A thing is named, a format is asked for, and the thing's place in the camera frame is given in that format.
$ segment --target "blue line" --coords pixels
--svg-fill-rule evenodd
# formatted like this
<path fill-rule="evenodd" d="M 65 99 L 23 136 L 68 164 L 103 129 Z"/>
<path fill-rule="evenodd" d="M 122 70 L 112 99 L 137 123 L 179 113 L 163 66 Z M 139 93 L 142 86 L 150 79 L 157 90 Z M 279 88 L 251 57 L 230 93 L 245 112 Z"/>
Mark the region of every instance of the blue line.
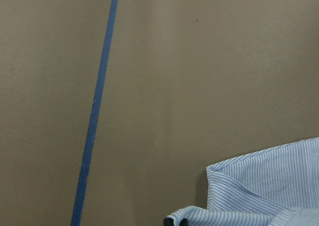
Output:
<path fill-rule="evenodd" d="M 92 112 L 90 116 L 90 122 L 89 122 L 89 127 L 88 127 L 88 131 L 86 135 L 85 146 L 84 146 L 81 171 L 80 171 L 78 186 L 76 190 L 71 226 L 79 226 L 81 222 L 81 215 L 82 215 L 83 204 L 85 199 L 87 178 L 89 176 L 89 171 L 90 171 L 92 150 L 94 146 L 96 128 L 97 128 L 98 118 L 100 113 L 100 106 L 101 106 L 103 88 L 105 83 L 106 69 L 107 69 L 107 65 L 109 61 L 109 54 L 110 54 L 110 47 L 111 47 L 117 5 L 118 5 L 118 0 L 112 0 L 108 24 L 106 28 L 106 34 L 104 38 L 98 79 L 95 86 Z"/>

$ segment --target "striped cloth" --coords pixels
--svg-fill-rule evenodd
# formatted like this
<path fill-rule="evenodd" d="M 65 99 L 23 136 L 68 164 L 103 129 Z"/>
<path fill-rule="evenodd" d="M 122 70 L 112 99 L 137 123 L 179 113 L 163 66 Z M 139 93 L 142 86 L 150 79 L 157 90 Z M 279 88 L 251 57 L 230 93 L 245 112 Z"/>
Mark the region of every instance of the striped cloth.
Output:
<path fill-rule="evenodd" d="M 207 167 L 207 209 L 168 216 L 178 226 L 319 226 L 319 138 Z"/>

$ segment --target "brown surface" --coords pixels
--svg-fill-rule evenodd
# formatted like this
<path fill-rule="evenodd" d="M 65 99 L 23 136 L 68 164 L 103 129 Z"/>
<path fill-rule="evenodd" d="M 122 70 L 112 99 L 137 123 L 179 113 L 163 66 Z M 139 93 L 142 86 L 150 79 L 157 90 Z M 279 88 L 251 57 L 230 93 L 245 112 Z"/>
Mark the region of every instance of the brown surface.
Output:
<path fill-rule="evenodd" d="M 0 225 L 70 223 L 110 0 L 0 0 Z M 120 0 L 83 226 L 205 207 L 205 167 L 319 134 L 318 0 Z"/>

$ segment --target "striped towel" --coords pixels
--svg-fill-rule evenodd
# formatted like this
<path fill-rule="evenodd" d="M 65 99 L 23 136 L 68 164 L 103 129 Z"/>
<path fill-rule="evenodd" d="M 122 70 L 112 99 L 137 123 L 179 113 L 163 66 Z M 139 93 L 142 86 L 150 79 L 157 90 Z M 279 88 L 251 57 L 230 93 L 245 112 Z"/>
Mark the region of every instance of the striped towel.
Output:
<path fill-rule="evenodd" d="M 207 167 L 207 209 L 168 216 L 178 226 L 319 226 L 319 138 Z"/>

